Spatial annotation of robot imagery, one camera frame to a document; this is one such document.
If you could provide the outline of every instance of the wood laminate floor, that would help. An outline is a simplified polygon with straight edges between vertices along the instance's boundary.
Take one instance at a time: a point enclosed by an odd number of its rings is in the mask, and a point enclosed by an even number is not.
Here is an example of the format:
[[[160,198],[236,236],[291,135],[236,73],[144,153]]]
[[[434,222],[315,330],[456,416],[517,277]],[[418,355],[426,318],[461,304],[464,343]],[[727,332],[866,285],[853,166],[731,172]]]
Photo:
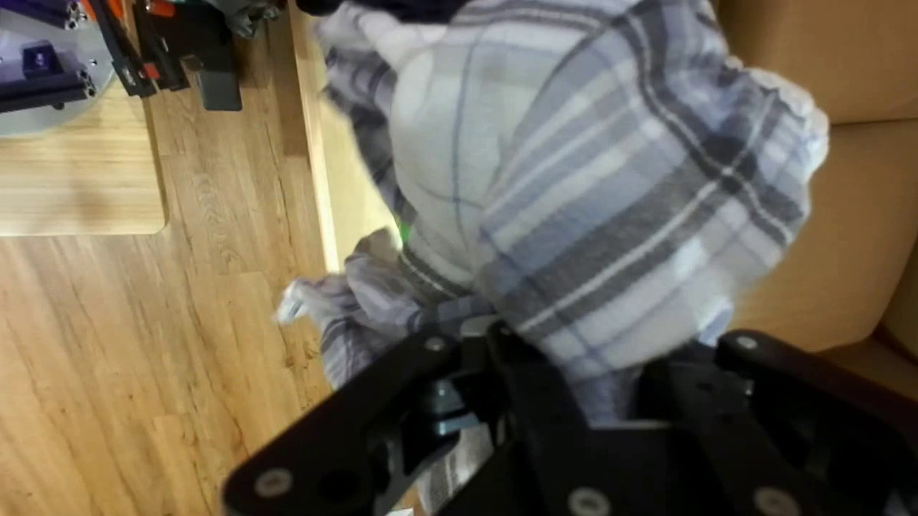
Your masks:
[[[321,277],[286,23],[246,50],[245,115],[149,103],[169,228],[0,242],[0,515],[218,515],[228,474],[327,386],[307,324]]]

